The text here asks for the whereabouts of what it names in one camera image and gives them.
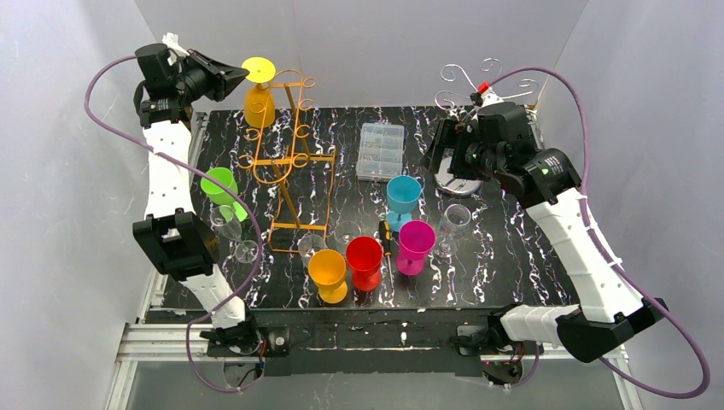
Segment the green plastic wine glass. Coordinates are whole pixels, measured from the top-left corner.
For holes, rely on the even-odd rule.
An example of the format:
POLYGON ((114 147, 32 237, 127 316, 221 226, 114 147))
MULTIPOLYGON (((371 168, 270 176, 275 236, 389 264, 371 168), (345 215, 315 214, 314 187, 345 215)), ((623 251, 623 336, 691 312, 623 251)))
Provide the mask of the green plastic wine glass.
MULTIPOLYGON (((238 193, 236 178, 234 173, 228 167, 214 167, 207 171, 207 175, 221 183, 235 195, 238 193)), ((201 189, 207 197, 215 204, 220 206, 229 206, 233 209, 237 218, 244 222, 248 218, 247 211, 243 208, 239 201, 221 188, 218 184, 208 180, 201 180, 201 189)))

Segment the red plastic wine glass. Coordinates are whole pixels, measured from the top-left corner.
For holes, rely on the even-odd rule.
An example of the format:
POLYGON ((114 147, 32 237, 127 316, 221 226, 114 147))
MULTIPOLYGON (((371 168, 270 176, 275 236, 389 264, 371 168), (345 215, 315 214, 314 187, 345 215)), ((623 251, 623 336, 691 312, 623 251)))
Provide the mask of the red plastic wine glass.
POLYGON ((381 281, 382 246, 374 237, 356 237, 345 254, 357 290, 372 291, 381 281))

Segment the blue plastic wine glass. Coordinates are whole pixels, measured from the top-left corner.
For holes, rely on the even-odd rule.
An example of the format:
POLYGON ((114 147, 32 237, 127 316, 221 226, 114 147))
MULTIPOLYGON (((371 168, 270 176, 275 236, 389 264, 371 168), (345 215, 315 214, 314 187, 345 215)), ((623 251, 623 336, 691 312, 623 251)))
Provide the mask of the blue plastic wine glass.
POLYGON ((386 221, 393 232, 412 221, 412 210, 418 205, 422 186, 409 175, 399 175, 387 183, 388 212, 386 221))

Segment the magenta plastic wine glass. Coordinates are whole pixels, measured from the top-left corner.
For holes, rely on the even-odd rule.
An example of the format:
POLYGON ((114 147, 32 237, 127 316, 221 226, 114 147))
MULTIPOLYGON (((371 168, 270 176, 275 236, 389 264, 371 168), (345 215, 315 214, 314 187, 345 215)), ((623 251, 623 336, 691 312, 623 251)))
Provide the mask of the magenta plastic wine glass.
POLYGON ((400 273, 416 276, 424 268, 424 260, 436 243, 435 230, 422 220, 404 224, 399 232, 399 253, 395 263, 400 273))

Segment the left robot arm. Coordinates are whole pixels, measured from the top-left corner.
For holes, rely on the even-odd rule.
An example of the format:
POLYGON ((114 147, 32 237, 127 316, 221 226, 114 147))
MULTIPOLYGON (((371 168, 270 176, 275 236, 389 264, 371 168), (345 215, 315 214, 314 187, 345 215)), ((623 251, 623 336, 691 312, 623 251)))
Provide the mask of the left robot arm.
POLYGON ((194 210, 186 167, 193 102, 224 100, 249 71, 186 50, 174 36, 137 49, 135 56, 144 80, 134 105, 151 151, 148 204, 133 236, 159 273, 196 296, 214 328, 235 327, 245 321, 246 308, 218 266, 218 237, 194 210))

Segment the clear wine glass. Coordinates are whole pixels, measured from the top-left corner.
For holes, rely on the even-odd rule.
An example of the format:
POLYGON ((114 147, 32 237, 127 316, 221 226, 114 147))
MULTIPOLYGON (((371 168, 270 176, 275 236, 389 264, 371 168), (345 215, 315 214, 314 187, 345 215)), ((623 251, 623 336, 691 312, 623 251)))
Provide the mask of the clear wine glass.
POLYGON ((211 211, 210 223, 217 234, 236 245, 234 257, 239 262, 250 264, 256 260, 259 245, 254 240, 243 238, 242 221, 233 206, 218 205, 211 211))
POLYGON ((458 250, 458 239, 471 221, 471 211, 464 205, 451 204, 441 216, 433 253, 439 258, 451 258, 458 250))

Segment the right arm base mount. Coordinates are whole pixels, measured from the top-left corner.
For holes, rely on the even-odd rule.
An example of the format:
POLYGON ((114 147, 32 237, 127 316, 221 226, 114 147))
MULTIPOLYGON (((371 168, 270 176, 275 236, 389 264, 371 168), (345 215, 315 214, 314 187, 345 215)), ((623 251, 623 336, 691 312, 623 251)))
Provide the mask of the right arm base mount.
POLYGON ((508 341, 486 325, 460 325, 448 341, 459 355, 480 359, 487 384, 505 391, 527 383, 544 353, 540 343, 508 341))

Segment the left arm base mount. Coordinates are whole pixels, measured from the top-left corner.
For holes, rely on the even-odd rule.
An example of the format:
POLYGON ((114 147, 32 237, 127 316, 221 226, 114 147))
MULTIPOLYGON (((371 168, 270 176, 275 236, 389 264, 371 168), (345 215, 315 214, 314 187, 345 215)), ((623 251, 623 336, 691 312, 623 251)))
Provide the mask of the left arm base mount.
POLYGON ((228 388, 250 387, 265 375, 271 358, 289 355, 291 334, 285 327, 260 327, 253 330, 202 331, 208 340, 207 356, 221 359, 222 375, 228 388))

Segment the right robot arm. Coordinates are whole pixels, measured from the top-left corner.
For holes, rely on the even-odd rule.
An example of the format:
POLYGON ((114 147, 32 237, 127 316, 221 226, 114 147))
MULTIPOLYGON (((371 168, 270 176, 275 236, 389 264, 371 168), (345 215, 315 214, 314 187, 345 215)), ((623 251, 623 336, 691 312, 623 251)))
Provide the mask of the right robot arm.
POLYGON ((581 209, 581 177, 559 149, 542 149, 522 105, 498 102, 470 120, 445 118, 421 160, 436 173, 446 150, 447 171, 460 179, 495 179, 544 232, 572 281, 578 303, 531 307, 514 303, 488 315, 487 340, 564 347, 590 363, 663 319, 663 300, 648 300, 614 269, 591 239, 594 218, 581 209))

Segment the gold wire glass rack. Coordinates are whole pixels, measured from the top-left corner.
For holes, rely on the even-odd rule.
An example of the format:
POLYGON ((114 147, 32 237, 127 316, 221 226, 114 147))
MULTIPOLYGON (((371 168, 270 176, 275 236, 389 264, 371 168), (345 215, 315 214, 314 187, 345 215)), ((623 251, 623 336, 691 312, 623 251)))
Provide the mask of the gold wire glass rack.
POLYGON ((269 156, 263 153, 266 131, 277 120, 276 103, 276 119, 268 127, 256 129, 244 120, 247 125, 245 138, 256 146, 252 155, 239 157, 238 166, 248 170, 258 184, 275 186, 279 194, 277 211, 271 218, 267 237, 268 246, 274 252, 297 254, 298 241, 305 234, 314 233, 327 238, 329 232, 336 179, 336 147, 331 146, 329 153, 316 153, 309 148, 313 136, 311 126, 305 122, 305 113, 312 109, 312 99, 305 97, 305 92, 315 85, 315 78, 307 77, 299 70, 277 70, 276 77, 271 82, 271 93, 276 89, 285 91, 289 103, 291 130, 289 144, 278 155, 269 156), (329 177, 329 182, 325 185, 326 206, 322 217, 307 222, 301 219, 302 205, 292 198, 293 179, 304 173, 314 177, 317 172, 329 177))

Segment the yellow foot orange glass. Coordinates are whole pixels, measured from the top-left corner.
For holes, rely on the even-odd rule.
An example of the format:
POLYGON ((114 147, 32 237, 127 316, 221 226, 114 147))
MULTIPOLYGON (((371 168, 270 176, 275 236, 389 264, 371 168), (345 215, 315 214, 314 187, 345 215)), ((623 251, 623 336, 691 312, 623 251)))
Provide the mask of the yellow foot orange glass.
POLYGON ((244 119, 250 127, 268 127, 276 119, 271 82, 276 77, 277 69, 270 60, 262 56, 249 57, 242 63, 241 68, 248 71, 246 80, 253 84, 244 99, 244 119))

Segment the orange plastic wine glass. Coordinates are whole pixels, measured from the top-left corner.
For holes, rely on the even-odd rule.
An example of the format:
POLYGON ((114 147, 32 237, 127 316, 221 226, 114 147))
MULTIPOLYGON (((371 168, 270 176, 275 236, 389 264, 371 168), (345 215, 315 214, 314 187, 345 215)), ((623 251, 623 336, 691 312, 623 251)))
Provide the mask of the orange plastic wine glass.
POLYGON ((347 263, 339 252, 320 250, 310 260, 308 272, 324 302, 337 304, 347 296, 347 263))

